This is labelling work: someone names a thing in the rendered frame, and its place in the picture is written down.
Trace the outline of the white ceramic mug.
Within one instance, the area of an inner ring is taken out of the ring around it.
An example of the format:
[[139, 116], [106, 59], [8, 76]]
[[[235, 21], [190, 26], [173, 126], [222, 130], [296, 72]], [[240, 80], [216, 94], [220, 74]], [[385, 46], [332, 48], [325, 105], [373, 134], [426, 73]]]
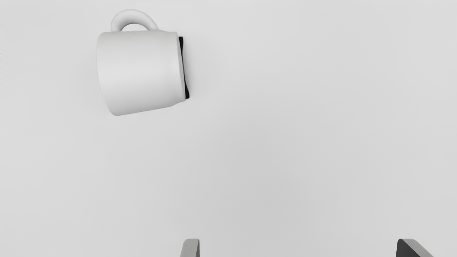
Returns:
[[190, 98], [184, 39], [140, 10], [116, 14], [96, 45], [99, 84], [112, 115], [163, 109]]

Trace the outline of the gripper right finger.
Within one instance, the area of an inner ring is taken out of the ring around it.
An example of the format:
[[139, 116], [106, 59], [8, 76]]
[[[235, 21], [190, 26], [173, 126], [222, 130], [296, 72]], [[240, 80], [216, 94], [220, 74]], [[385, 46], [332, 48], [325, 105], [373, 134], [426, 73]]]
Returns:
[[414, 239], [398, 239], [396, 257], [433, 257], [418, 241]]

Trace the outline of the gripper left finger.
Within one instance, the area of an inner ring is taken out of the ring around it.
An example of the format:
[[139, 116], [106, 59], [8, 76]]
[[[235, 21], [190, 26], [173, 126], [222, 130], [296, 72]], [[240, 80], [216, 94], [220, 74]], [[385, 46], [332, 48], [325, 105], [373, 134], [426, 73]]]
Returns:
[[180, 257], [200, 257], [200, 240], [186, 239], [183, 242]]

